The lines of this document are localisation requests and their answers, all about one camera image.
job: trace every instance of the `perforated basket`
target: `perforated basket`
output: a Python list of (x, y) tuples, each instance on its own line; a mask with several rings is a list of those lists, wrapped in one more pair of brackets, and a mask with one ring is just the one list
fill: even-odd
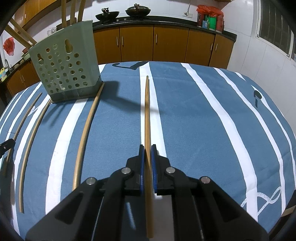
[(61, 29), (28, 51), (53, 102), (93, 97), (98, 92), (102, 81), (92, 20)]

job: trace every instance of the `basket hole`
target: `basket hole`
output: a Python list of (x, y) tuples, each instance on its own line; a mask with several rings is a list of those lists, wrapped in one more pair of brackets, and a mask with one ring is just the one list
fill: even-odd
[(73, 46), (70, 44), (70, 41), (68, 39), (65, 40), (65, 47), (67, 53), (72, 53)]

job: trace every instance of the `window frame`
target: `window frame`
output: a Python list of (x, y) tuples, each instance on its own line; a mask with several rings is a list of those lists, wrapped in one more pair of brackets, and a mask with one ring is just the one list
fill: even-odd
[(261, 25), (261, 0), (258, 0), (258, 19), (257, 19), (257, 30), (256, 30), (256, 37), (260, 41), (268, 44), (269, 46), (275, 48), (277, 51), (279, 51), (281, 54), (285, 55), (286, 58), (289, 60), (292, 59), (292, 52), (293, 52), (293, 45), (294, 45), (294, 34), (291, 31), (291, 39), (290, 39), (290, 49), (289, 49), (289, 54), (281, 50), (279, 47), (275, 46), (274, 44), (270, 43), (269, 41), (265, 40), (264, 38), (259, 37), (260, 33), (260, 25)]

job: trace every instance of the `wall outlet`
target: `wall outlet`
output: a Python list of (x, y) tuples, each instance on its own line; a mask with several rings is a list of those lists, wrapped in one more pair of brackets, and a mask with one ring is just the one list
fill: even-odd
[(192, 18), (192, 13), (188, 13), (188, 15), (187, 15), (187, 12), (184, 12), (183, 17)]

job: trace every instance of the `wooden stick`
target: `wooden stick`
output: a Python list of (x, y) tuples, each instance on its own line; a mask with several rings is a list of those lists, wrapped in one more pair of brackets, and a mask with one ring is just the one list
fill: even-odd
[(28, 34), (21, 26), (19, 26), (13, 18), (11, 18), (10, 22), (14, 27), (17, 28), (18, 31), (20, 31), (21, 34), (23, 34), (27, 38), (27, 40), (29, 40), (33, 44), (33, 46), (37, 44), (37, 42), (30, 36), (30, 34)]
[(70, 13), (70, 25), (75, 23), (75, 5), (76, 5), (76, 0), (72, 0), (71, 13)]
[[(42, 92), (36, 97), (36, 99), (33, 101), (33, 103), (30, 105), (30, 107), (28, 108), (27, 112), (25, 113), (22, 121), (20, 122), (18, 128), (17, 128), (17, 131), (15, 132), (15, 135), (13, 137), (13, 140), (16, 141), (17, 139), (17, 136), (20, 132), (20, 129), (22, 128), (22, 125), (24, 124), (27, 116), (29, 115), (31, 109), (33, 108), (33, 106), (36, 104), (37, 100), (40, 98), (40, 96), (42, 95)], [(12, 154), (12, 150), (13, 148), (9, 149), (8, 151), (8, 154), (7, 154), (7, 157), (6, 157), (6, 161), (4, 162), (3, 164), (3, 175), (6, 177), (6, 171), (7, 171), (7, 166), (8, 166), (8, 163), (10, 161), (10, 158), (11, 158), (11, 154)]]
[(85, 1), (86, 0), (81, 0), (81, 2), (80, 2), (77, 22), (81, 22), (82, 21), (82, 16), (83, 16), (83, 11), (84, 11)]
[(19, 206), (20, 206), (20, 212), (24, 213), (24, 181), (25, 181), (25, 172), (26, 172), (26, 167), (27, 167), (27, 163), (28, 163), (28, 157), (31, 151), (31, 147), (35, 138), (35, 135), (37, 133), (38, 127), (50, 105), (50, 103), (52, 102), (51, 99), (48, 100), (48, 102), (46, 103), (46, 105), (44, 106), (44, 108), (41, 111), (41, 114), (39, 115), (36, 124), (34, 126), (34, 129), (31, 133), (28, 145), (27, 145), (27, 149), (25, 152), (25, 156), (24, 156), (24, 160), (22, 162), (22, 169), (20, 172), (20, 186), (19, 186)]
[(80, 184), (81, 164), (82, 164), (83, 153), (85, 150), (86, 138), (88, 136), (89, 129), (91, 126), (91, 121), (94, 117), (94, 111), (95, 111), (96, 106), (99, 102), (99, 98), (100, 98), (102, 89), (104, 87), (104, 84), (105, 83), (103, 82), (96, 97), (94, 98), (94, 102), (91, 106), (91, 109), (89, 111), (89, 115), (87, 116), (87, 119), (86, 119), (86, 122), (84, 125), (84, 129), (82, 132), (82, 136), (81, 136), (79, 147), (78, 147), (78, 153), (77, 153), (77, 157), (76, 157), (72, 190), (75, 190)]
[(66, 19), (66, 0), (62, 0), (61, 3), (62, 9), (62, 28), (67, 27), (67, 19)]
[(22, 36), (20, 36), (16, 31), (14, 31), (12, 29), (12, 27), (10, 27), (9, 25), (7, 25), (5, 27), (5, 31), (7, 33), (9, 33), (12, 37), (14, 37), (20, 44), (22, 44), (23, 46), (25, 46), (26, 48), (31, 48), (32, 45), (29, 44), (26, 40), (24, 40), (24, 38)]
[(151, 167), (151, 132), (150, 132), (150, 89), (149, 79), (146, 77), (145, 87), (145, 213), (146, 213), (146, 235), (153, 238), (153, 191), (152, 191), (152, 167)]

